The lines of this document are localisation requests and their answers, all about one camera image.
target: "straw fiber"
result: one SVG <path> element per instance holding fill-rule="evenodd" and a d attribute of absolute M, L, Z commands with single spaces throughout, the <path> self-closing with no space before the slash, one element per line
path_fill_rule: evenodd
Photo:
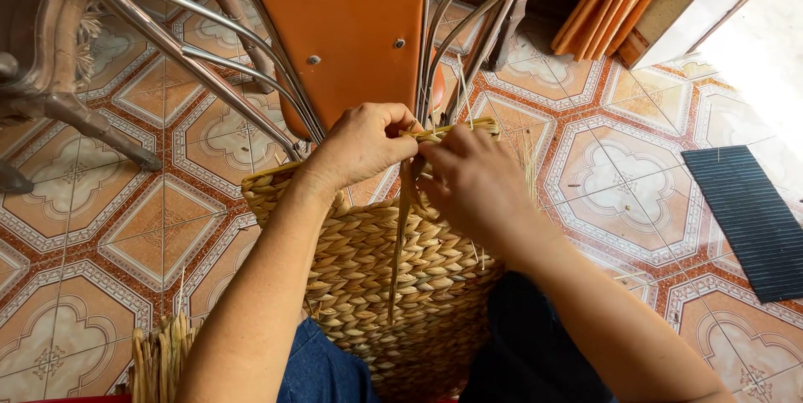
<path fill-rule="evenodd" d="M 498 132 L 492 119 L 473 123 Z M 439 141 L 448 129 L 414 136 Z M 417 160 L 406 168 L 426 172 Z M 298 165 L 243 180 L 243 195 L 260 226 L 269 221 Z M 409 171 L 402 174 L 402 180 L 414 178 Z M 414 188 L 412 183 L 402 182 L 402 188 Z M 434 401 L 463 387 L 471 359 L 487 338 L 487 294 L 503 273 L 500 261 L 439 221 L 426 197 L 413 191 L 364 207 L 352 207 L 339 192 L 321 226 L 307 281 L 310 316 L 338 347 L 368 363 L 376 392 L 385 401 Z M 396 262 L 400 203 L 409 209 Z M 396 264 L 396 303 L 389 323 Z"/>

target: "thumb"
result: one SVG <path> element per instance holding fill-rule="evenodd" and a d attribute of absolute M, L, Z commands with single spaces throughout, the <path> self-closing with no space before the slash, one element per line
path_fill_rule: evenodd
<path fill-rule="evenodd" d="M 401 136 L 386 141 L 387 157 L 391 162 L 411 159 L 418 153 L 418 141 L 412 136 Z"/>
<path fill-rule="evenodd" d="M 423 192 L 427 193 L 427 197 L 430 198 L 430 202 L 432 205 L 437 208 L 440 212 L 443 212 L 443 209 L 447 207 L 449 198 L 451 196 L 451 192 L 443 186 L 442 182 L 438 182 L 432 179 L 418 179 L 416 182 L 418 189 L 423 190 Z"/>

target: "striped mat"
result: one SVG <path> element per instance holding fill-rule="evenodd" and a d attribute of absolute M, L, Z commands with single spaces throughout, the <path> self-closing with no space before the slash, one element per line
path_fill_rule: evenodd
<path fill-rule="evenodd" d="M 803 297 L 803 229 L 748 147 L 683 157 L 758 299 Z"/>

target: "orange fabric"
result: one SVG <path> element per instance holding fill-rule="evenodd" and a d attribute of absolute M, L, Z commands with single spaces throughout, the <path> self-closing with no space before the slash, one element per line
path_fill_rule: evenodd
<path fill-rule="evenodd" d="M 367 101 L 413 110 L 423 0 L 262 2 L 326 130 L 344 110 Z M 405 40 L 401 49 L 397 39 Z M 320 63 L 309 64 L 312 55 Z M 436 81 L 442 80 L 441 73 Z M 286 100 L 282 112 L 288 127 L 306 137 Z"/>
<path fill-rule="evenodd" d="M 574 59 L 611 55 L 644 13 L 651 0 L 581 0 L 552 41 L 556 54 Z"/>

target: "dried straw bundle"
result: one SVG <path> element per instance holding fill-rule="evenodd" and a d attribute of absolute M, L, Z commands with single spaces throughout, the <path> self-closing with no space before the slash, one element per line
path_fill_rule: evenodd
<path fill-rule="evenodd" d="M 472 123 L 492 135 L 499 129 L 490 118 Z M 440 141 L 449 129 L 403 134 Z M 298 165 L 243 180 L 243 196 L 260 226 Z M 330 340 L 368 363 L 383 400 L 436 400 L 465 384 L 487 336 L 487 293 L 503 267 L 484 252 L 479 257 L 471 240 L 440 221 L 418 194 L 414 180 L 426 163 L 402 165 L 401 197 L 352 207 L 345 193 L 336 196 L 310 268 L 307 309 Z"/>
<path fill-rule="evenodd" d="M 162 317 L 159 327 L 144 334 L 137 327 L 131 337 L 134 365 L 128 368 L 126 393 L 132 403 L 172 403 L 178 378 L 200 326 L 190 328 L 184 311 Z"/>

